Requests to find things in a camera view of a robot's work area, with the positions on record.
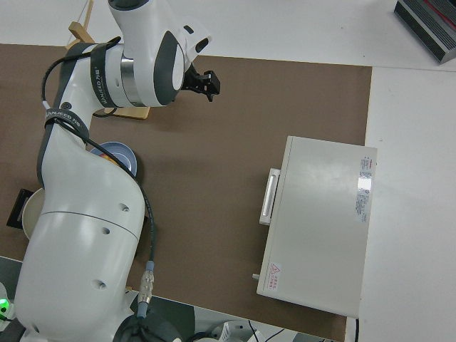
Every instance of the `metal ring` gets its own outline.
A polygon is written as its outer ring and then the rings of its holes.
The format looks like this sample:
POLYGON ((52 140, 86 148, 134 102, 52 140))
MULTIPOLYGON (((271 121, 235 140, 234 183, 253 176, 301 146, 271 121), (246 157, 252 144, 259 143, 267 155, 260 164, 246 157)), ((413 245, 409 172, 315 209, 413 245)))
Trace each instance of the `metal ring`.
POLYGON ((123 53, 120 62, 120 74, 122 76, 123 90, 130 103, 135 107, 145 107, 136 88, 133 59, 126 58, 123 53))

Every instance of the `white box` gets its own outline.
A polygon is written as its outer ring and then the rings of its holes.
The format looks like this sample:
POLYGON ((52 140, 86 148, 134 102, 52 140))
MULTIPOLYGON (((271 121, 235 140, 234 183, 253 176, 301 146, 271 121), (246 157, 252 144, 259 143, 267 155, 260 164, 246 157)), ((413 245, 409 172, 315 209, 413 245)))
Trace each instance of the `white box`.
POLYGON ((288 137, 258 294, 358 318, 376 155, 288 137))

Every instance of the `cable connector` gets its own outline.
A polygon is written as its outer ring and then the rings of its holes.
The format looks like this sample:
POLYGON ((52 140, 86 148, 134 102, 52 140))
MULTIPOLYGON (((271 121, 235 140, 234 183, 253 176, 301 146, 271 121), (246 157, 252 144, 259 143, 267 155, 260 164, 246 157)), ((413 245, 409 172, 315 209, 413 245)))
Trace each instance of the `cable connector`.
POLYGON ((148 261, 145 271, 142 274, 140 291, 138 294, 138 313, 137 317, 145 318, 147 308, 152 299, 152 290, 154 288, 154 262, 148 261))

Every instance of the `red warning triangle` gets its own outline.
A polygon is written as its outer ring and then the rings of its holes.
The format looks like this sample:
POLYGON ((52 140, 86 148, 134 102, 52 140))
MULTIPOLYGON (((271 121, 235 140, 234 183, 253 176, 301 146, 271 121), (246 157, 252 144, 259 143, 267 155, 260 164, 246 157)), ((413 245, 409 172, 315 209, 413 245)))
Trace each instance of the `red warning triangle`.
POLYGON ((271 274, 274 274, 274 273, 277 273, 277 272, 280 272, 280 268, 277 267, 275 264, 272 264, 272 266, 271 266, 271 274))

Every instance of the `blue bowl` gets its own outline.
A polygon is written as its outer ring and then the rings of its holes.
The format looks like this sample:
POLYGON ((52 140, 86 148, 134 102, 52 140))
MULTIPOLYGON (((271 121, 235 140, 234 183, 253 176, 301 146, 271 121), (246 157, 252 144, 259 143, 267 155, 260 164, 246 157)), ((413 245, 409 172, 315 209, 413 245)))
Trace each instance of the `blue bowl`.
MULTIPOLYGON (((108 152, 111 152, 119 161, 124 164, 131 173, 136 176, 136 172, 138 171, 138 163, 136 161, 135 153, 129 148, 126 144, 122 144, 118 141, 110 141, 100 144, 101 147, 104 147, 108 152)), ((90 150, 91 153, 94 155, 102 155, 98 148, 93 148, 90 150)))

